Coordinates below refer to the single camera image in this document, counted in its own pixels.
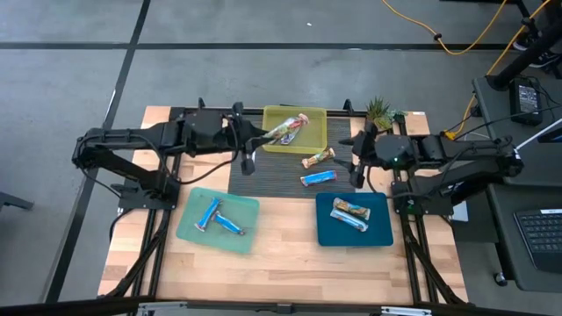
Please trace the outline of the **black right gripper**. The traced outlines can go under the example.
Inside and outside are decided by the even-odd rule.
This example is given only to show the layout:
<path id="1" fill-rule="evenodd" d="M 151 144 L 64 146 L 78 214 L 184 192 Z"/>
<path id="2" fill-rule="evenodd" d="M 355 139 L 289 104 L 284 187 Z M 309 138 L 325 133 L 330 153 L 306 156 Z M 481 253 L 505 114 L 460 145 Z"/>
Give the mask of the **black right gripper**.
<path id="1" fill-rule="evenodd" d="M 364 169 L 366 167 L 380 167 L 381 160 L 378 158 L 375 148 L 375 139 L 378 135 L 378 127 L 372 122 L 366 122 L 361 131 L 355 136 L 338 140 L 345 146 L 352 146 L 352 153 L 357 156 L 358 164 L 335 160 L 335 163 L 346 168 L 349 172 L 349 183 L 356 189 L 364 187 Z"/>

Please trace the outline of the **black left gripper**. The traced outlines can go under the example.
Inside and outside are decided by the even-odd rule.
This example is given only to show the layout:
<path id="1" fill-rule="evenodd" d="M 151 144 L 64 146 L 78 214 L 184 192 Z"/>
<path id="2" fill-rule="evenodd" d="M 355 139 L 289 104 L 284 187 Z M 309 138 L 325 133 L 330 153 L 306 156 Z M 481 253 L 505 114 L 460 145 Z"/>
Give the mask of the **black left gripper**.
<path id="1" fill-rule="evenodd" d="M 249 176 L 255 172 L 254 152 L 269 142 L 263 136 L 268 132 L 254 126 L 242 115 L 244 106 L 242 102 L 236 102 L 232 107 L 232 116 L 222 116 L 227 123 L 219 132 L 219 151 L 237 152 L 242 151 L 241 172 Z"/>

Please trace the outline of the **brown tan granola bar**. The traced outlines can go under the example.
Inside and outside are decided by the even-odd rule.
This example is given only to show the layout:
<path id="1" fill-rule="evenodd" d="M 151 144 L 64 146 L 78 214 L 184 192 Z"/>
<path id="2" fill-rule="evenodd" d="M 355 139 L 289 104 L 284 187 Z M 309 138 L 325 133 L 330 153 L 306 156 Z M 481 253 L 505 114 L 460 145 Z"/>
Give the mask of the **brown tan granola bar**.
<path id="1" fill-rule="evenodd" d="M 368 220 L 371 216 L 371 209 L 367 207 L 363 207 L 360 205 L 354 205 L 351 202 L 345 201 L 339 197 L 336 197 L 333 201 L 333 207 L 347 212 L 353 216 L 359 217 L 361 219 Z"/>

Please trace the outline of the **orange brown granola bar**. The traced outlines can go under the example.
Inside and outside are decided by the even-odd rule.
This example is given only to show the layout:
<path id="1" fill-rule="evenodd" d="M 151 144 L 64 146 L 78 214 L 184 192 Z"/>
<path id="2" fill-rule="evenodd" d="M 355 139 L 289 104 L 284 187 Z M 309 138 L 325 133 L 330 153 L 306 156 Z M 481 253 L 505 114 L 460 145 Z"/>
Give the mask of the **orange brown granola bar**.
<path id="1" fill-rule="evenodd" d="M 335 151 L 333 148 L 329 147 L 328 149 L 325 149 L 324 151 L 315 154 L 309 158 L 303 159 L 301 161 L 303 167 L 305 169 L 309 169 L 311 168 L 313 165 L 319 164 L 321 162 L 327 161 L 329 159 L 332 159 L 335 157 Z"/>

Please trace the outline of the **black mesh mat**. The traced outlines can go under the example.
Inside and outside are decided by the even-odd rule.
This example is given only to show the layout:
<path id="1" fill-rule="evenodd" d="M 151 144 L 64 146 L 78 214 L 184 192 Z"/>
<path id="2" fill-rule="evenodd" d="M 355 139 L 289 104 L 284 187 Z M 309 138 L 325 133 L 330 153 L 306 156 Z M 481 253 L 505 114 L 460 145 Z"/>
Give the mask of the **black mesh mat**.
<path id="1" fill-rule="evenodd" d="M 349 184 L 349 173 L 331 160 L 305 169 L 303 154 L 269 153 L 259 147 L 255 151 L 255 172 L 250 176 L 241 173 L 241 163 L 231 168 L 227 192 L 247 197 L 314 198 L 320 192 L 346 193 L 355 190 Z M 302 176 L 334 170 L 337 178 L 323 183 L 304 186 Z"/>

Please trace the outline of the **yellow plastic tray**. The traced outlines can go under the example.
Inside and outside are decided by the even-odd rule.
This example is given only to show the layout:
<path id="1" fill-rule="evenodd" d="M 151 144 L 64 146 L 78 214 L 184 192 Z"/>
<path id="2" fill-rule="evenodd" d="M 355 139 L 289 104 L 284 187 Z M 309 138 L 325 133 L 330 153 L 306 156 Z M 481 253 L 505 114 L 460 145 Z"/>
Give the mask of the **yellow plastic tray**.
<path id="1" fill-rule="evenodd" d="M 263 108 L 263 130 L 273 130 L 287 119 L 304 114 L 309 123 L 300 128 L 295 138 L 287 145 L 279 142 L 264 145 L 263 149 L 278 154 L 318 154 L 328 144 L 327 111 L 315 107 L 267 105 Z"/>

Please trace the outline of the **small potted succulent plant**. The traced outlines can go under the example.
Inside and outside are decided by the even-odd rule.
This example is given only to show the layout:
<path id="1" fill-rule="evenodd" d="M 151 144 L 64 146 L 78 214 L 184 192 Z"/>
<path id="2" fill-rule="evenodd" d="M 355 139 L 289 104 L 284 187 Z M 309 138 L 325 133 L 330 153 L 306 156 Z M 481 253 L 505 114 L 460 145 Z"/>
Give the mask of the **small potted succulent plant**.
<path id="1" fill-rule="evenodd" d="M 393 128 L 393 123 L 397 117 L 406 117 L 405 111 L 391 108 L 391 104 L 383 97 L 374 97 L 366 105 L 368 121 L 372 122 L 380 133 L 389 131 Z"/>

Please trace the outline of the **green plastic tray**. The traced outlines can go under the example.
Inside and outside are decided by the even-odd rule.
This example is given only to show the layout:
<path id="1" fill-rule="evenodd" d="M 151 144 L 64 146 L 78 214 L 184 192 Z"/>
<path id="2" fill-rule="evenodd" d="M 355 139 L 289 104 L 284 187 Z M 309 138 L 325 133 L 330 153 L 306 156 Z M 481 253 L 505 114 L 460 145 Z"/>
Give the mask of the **green plastic tray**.
<path id="1" fill-rule="evenodd" d="M 218 198 L 221 203 L 216 212 L 232 220 L 243 229 L 244 235 L 229 232 L 213 221 L 209 221 L 204 232 L 199 231 L 194 224 L 201 219 L 212 198 Z M 239 197 L 216 190 L 196 187 L 191 190 L 184 207 L 184 213 L 176 229 L 177 238 L 200 245 L 218 248 L 240 254 L 251 251 L 257 230 L 257 218 L 260 204 L 248 197 Z"/>

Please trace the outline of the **dark blue plastic tray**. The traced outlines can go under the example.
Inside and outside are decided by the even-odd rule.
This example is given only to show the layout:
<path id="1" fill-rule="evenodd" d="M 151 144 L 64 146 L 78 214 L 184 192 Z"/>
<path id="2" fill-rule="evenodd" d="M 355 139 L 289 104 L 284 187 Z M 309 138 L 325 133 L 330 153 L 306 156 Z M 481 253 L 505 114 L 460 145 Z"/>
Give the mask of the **dark blue plastic tray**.
<path id="1" fill-rule="evenodd" d="M 368 226 L 360 232 L 330 213 L 335 198 L 371 210 Z M 386 196 L 383 193 L 318 193 L 315 198 L 318 242 L 323 247 L 389 247 L 393 244 L 393 231 Z"/>

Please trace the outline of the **white paper label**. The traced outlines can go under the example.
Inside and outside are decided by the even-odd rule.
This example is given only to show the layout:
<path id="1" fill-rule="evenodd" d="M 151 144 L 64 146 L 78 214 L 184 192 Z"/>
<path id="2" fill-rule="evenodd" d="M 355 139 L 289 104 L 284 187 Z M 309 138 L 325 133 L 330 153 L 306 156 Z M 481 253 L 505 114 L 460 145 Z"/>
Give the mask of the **white paper label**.
<path id="1" fill-rule="evenodd" d="M 468 222 L 468 207 L 467 203 L 463 201 L 458 205 L 453 206 L 453 214 L 450 216 L 452 221 L 459 221 L 459 222 Z"/>

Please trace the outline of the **black rig beam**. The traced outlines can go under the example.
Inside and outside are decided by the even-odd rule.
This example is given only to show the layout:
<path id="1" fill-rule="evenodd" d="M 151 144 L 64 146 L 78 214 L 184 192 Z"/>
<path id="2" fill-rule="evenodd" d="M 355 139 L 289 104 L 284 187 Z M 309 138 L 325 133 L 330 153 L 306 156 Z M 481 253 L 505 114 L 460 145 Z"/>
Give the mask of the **black rig beam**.
<path id="1" fill-rule="evenodd" d="M 512 312 L 475 305 L 445 305 L 421 302 L 414 305 L 345 305 L 286 304 L 223 301 L 157 300 L 150 296 L 13 305 L 0 307 L 0 316 L 115 316 L 133 312 L 156 312 L 164 309 L 211 309 L 273 312 L 290 315 L 297 312 L 357 312 L 376 316 L 548 316 L 533 312 Z"/>

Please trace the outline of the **dark grey side desk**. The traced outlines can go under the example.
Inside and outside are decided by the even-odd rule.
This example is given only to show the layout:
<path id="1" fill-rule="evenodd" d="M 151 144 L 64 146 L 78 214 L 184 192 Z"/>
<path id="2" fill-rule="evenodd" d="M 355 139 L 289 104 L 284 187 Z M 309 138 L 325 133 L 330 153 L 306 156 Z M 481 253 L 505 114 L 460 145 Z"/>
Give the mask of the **dark grey side desk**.
<path id="1" fill-rule="evenodd" d="M 512 121 L 507 90 L 496 90 L 485 77 L 472 81 L 487 131 L 492 138 L 510 136 L 516 147 L 551 123 L 562 119 L 562 108 L 546 112 L 539 126 Z M 562 273 L 536 269 L 515 221 L 519 211 L 562 209 L 562 142 L 540 143 L 533 140 L 519 150 L 524 163 L 522 172 L 506 178 L 503 184 L 491 184 L 486 190 L 492 208 L 500 244 L 503 274 L 523 291 L 562 293 Z"/>

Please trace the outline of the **black power adapter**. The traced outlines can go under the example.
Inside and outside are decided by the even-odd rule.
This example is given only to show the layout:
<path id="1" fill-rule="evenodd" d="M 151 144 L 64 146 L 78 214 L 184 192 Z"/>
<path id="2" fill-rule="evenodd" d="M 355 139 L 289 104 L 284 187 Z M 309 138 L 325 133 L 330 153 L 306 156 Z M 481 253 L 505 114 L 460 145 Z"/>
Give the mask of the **black power adapter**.
<path id="1" fill-rule="evenodd" d="M 538 126 L 543 122 L 540 95 L 530 79 L 514 79 L 509 85 L 509 100 L 513 122 L 526 126 Z"/>

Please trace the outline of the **white-edged dark device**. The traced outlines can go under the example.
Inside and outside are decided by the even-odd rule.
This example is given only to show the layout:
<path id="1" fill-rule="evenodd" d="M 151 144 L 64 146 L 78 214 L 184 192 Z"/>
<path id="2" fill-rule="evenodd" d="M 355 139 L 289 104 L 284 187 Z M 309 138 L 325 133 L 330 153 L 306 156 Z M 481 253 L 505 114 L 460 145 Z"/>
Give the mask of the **white-edged dark device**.
<path id="1" fill-rule="evenodd" d="M 522 148 L 530 144 L 532 141 L 539 143 L 562 142 L 562 118 L 542 129 L 540 132 L 526 139 L 518 147 Z"/>

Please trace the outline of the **black stand leg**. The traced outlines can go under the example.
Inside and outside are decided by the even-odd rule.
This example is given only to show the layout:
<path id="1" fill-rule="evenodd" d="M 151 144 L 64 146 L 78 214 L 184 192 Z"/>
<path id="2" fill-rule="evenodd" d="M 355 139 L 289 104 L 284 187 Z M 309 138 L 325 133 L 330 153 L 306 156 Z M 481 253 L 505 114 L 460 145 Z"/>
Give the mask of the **black stand leg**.
<path id="1" fill-rule="evenodd" d="M 522 29 L 527 29 L 530 36 L 535 39 L 523 53 L 513 62 L 508 64 L 498 75 L 491 75 L 495 66 L 490 68 L 490 73 L 486 75 L 488 84 L 495 90 L 504 90 L 506 87 L 526 68 L 531 66 L 533 61 L 545 53 L 550 53 L 551 48 L 562 41 L 562 0 L 541 0 L 541 7 L 530 14 L 522 0 L 509 0 L 517 5 L 522 14 Z M 545 29 L 540 31 L 535 23 L 537 16 L 542 9 L 546 9 L 547 23 Z"/>

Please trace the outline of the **black keyboard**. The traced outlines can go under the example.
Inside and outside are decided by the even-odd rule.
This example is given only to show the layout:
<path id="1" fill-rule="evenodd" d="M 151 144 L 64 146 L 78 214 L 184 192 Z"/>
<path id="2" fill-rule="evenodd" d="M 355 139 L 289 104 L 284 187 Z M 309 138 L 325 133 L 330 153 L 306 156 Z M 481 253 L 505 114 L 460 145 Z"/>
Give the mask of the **black keyboard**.
<path id="1" fill-rule="evenodd" d="M 562 209 L 519 211 L 514 217 L 535 268 L 562 274 Z"/>

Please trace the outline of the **person's shoe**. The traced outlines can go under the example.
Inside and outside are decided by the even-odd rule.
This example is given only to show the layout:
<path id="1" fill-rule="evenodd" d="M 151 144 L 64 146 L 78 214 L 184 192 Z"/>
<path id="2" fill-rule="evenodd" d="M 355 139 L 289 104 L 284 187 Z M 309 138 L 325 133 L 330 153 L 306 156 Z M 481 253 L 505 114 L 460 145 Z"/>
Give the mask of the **person's shoe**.
<path id="1" fill-rule="evenodd" d="M 559 60 L 562 57 L 560 53 L 553 53 L 552 51 L 548 50 L 540 54 L 531 64 L 530 68 L 544 68 L 554 61 Z"/>
<path id="2" fill-rule="evenodd" d="M 539 35 L 530 32 L 522 32 L 516 37 L 512 46 L 514 49 L 518 51 L 525 51 L 539 39 L 540 39 Z"/>

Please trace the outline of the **grey chair base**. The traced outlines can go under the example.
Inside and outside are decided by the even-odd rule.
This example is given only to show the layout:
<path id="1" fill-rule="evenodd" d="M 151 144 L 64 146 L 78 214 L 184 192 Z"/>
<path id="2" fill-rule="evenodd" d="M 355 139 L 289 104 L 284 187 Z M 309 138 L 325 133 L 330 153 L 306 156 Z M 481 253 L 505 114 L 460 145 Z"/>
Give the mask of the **grey chair base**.
<path id="1" fill-rule="evenodd" d="M 2 211 L 5 206 L 13 206 L 29 211 L 33 208 L 34 202 L 0 191 L 0 211 Z"/>

